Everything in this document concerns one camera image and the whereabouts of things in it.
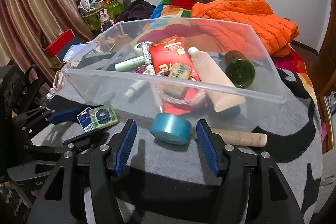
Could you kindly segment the clear plastic bin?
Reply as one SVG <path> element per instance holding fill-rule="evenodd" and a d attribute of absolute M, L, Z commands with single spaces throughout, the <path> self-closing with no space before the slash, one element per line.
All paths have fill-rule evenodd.
<path fill-rule="evenodd" d="M 85 103 L 152 118 L 224 121 L 227 101 L 255 120 L 286 100 L 271 57 L 248 24 L 199 18 L 119 22 L 62 69 Z"/>

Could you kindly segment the green flower tin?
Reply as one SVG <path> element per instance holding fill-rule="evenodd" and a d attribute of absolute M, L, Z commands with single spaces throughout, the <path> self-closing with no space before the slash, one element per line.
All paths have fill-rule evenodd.
<path fill-rule="evenodd" d="M 118 123 L 117 114 L 111 104 L 90 110 L 89 116 L 95 130 L 113 126 Z"/>

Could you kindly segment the beige tube with white cap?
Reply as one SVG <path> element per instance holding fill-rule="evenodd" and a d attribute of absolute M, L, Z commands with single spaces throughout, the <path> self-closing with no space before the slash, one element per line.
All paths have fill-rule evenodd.
<path fill-rule="evenodd" d="M 187 52 L 190 55 L 195 71 L 202 82 L 232 88 L 235 87 L 231 80 L 207 52 L 200 51 L 196 47 L 190 47 Z M 215 91 L 209 91 L 208 95 L 214 105 L 214 110 L 217 113 L 246 103 L 246 99 L 239 95 Z"/>

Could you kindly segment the blue staples box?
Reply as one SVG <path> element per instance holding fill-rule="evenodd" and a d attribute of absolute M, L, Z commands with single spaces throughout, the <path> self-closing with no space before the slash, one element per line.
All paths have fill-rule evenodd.
<path fill-rule="evenodd" d="M 87 107 L 85 110 L 77 115 L 77 120 L 85 133 L 93 131 L 95 129 L 89 114 L 90 110 L 92 110 L 91 107 Z"/>

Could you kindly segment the orange puffer jacket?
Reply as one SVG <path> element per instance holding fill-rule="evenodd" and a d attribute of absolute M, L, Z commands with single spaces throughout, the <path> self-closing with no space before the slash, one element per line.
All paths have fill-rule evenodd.
<path fill-rule="evenodd" d="M 274 57 L 288 55 L 291 42 L 299 35 L 298 25 L 277 16 L 264 0 L 196 3 L 191 17 L 248 24 Z"/>

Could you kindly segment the white cream tube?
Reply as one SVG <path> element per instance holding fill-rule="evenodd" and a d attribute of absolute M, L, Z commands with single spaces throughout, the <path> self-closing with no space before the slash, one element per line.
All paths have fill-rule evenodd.
<path fill-rule="evenodd" d="M 127 98 L 131 98 L 134 96 L 138 91 L 140 91 L 143 87 L 145 87 L 147 84 L 147 81 L 144 80 L 138 80 L 130 85 L 129 89 L 125 93 L 125 96 Z"/>

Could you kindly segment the colourful patchwork blanket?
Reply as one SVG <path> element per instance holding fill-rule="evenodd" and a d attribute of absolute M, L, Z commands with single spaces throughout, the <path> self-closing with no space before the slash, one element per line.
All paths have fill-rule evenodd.
<path fill-rule="evenodd" d="M 316 100 L 302 57 L 291 47 L 298 25 L 277 16 L 265 0 L 161 0 L 152 18 L 180 17 L 225 20 L 250 25 L 278 68 L 297 73 L 303 87 Z"/>

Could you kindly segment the pale green tube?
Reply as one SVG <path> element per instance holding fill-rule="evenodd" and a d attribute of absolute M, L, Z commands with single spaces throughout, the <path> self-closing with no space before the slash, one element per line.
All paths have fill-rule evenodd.
<path fill-rule="evenodd" d="M 125 60 L 123 62 L 117 63 L 114 65 L 115 71 L 123 72 L 135 67 L 139 67 L 145 63 L 145 59 L 143 56 L 132 58 L 129 60 Z"/>

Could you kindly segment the green pump bottle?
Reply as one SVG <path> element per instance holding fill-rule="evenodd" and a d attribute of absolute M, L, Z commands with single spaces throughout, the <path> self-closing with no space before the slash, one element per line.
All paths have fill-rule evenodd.
<path fill-rule="evenodd" d="M 237 88 L 246 89 L 255 79 L 255 67 L 240 51 L 229 51 L 224 55 L 225 73 Z"/>

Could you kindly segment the red snack packet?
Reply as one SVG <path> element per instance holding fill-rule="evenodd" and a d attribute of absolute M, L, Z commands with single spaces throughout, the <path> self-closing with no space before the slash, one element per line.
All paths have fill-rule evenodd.
<path fill-rule="evenodd" d="M 172 36 L 167 39 L 155 42 L 149 46 L 149 53 L 154 66 L 155 73 L 159 76 L 168 77 L 172 66 L 175 63 L 181 63 L 192 67 L 190 81 L 200 81 L 195 71 L 193 62 L 185 50 L 182 39 L 178 36 Z M 207 107 L 206 93 L 198 88 L 187 88 L 183 99 L 173 98 L 163 92 L 165 84 L 157 86 L 158 94 L 163 100 L 164 112 L 174 115 L 182 115 Z"/>

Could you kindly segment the white tape roll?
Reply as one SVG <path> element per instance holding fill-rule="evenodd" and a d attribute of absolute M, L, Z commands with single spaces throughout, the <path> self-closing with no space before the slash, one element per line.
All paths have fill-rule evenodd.
<path fill-rule="evenodd" d="M 142 45 L 143 44 L 147 44 L 148 46 L 152 44 L 152 42 L 148 42 L 148 41 L 145 41 L 145 42 L 140 42 L 138 44 L 136 44 L 134 46 L 134 53 L 137 57 L 140 57 L 143 55 L 143 51 L 142 51 Z"/>

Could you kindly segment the beige cylinder with red band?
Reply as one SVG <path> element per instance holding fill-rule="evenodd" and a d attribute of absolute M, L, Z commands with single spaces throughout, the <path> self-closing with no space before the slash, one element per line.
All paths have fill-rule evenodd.
<path fill-rule="evenodd" d="M 232 145 L 265 147 L 268 141 L 267 135 L 262 133 L 230 131 L 213 127 L 211 131 L 220 135 L 225 143 Z"/>

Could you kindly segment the wooden block stamp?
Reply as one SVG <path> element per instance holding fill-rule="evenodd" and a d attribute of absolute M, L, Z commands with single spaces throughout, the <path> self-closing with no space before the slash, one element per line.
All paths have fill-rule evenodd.
<path fill-rule="evenodd" d="M 172 66 L 168 77 L 173 79 L 188 80 L 190 78 L 191 72 L 192 67 L 181 63 L 175 63 Z M 164 93 L 177 99 L 183 99 L 187 92 L 187 88 L 180 85 L 164 85 L 162 90 Z"/>

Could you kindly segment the blue tape roll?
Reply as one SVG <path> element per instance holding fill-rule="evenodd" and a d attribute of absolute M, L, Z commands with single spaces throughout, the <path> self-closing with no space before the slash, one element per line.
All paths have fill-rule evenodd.
<path fill-rule="evenodd" d="M 185 145 L 190 138 L 191 124 L 174 114 L 159 113 L 155 116 L 150 133 L 166 143 Z"/>

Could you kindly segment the grey and black blanket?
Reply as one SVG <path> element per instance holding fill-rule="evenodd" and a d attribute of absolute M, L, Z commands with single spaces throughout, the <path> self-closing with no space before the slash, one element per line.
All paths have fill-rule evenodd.
<path fill-rule="evenodd" d="M 94 150 L 59 157 L 29 223 L 309 223 L 322 174 L 319 116 L 310 86 L 279 69 L 289 101 L 255 128 L 264 147 L 241 149 L 204 119 L 189 146 L 125 122 Z"/>

